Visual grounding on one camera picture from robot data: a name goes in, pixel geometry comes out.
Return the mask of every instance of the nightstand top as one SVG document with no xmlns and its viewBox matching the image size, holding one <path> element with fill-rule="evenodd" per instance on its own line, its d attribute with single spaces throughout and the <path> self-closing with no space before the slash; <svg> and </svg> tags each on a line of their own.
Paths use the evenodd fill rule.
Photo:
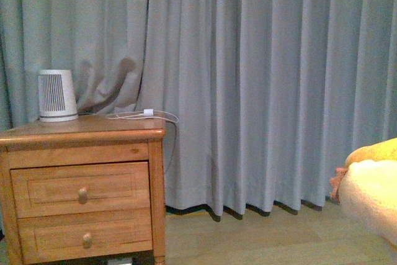
<svg viewBox="0 0 397 265">
<path fill-rule="evenodd" d="M 110 120 L 104 115 L 84 115 L 76 120 L 35 121 L 6 130 L 0 133 L 0 146 L 159 139 L 165 133 L 161 119 Z"/>
</svg>

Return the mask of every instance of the floor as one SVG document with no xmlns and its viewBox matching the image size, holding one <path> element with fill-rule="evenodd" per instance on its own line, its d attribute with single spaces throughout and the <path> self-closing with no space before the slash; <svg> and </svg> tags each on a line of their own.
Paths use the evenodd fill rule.
<svg viewBox="0 0 397 265">
<path fill-rule="evenodd" d="M 330 202 L 321 212 L 302 206 L 292 215 L 274 207 L 269 217 L 247 210 L 243 219 L 225 213 L 220 222 L 206 212 L 168 215 L 166 256 L 167 265 L 391 264 L 382 240 Z M 0 264 L 8 264 L 4 240 Z"/>
</svg>

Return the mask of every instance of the wooden knob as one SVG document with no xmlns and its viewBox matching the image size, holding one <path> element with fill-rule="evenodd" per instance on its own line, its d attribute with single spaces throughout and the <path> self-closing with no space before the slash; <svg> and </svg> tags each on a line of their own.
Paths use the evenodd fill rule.
<svg viewBox="0 0 397 265">
<path fill-rule="evenodd" d="M 90 248 L 92 246 L 91 233 L 88 232 L 83 236 L 83 246 L 84 246 L 84 248 Z"/>
<path fill-rule="evenodd" d="M 79 194 L 79 203 L 85 204 L 88 200 L 88 187 L 82 187 L 78 191 Z"/>
</svg>

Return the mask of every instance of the wooden nightstand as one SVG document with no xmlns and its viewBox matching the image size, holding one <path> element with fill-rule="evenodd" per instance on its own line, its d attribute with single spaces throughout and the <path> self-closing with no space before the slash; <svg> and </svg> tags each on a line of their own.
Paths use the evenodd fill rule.
<svg viewBox="0 0 397 265">
<path fill-rule="evenodd" d="M 82 116 L 0 133 L 12 265 L 153 250 L 165 264 L 159 119 Z"/>
</svg>

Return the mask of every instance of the white space heater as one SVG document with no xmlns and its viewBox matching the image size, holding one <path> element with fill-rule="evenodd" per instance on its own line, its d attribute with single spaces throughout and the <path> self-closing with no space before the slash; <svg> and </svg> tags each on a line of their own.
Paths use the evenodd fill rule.
<svg viewBox="0 0 397 265">
<path fill-rule="evenodd" d="M 71 72 L 68 70 L 41 70 L 38 74 L 38 104 L 42 122 L 77 119 Z"/>
</svg>

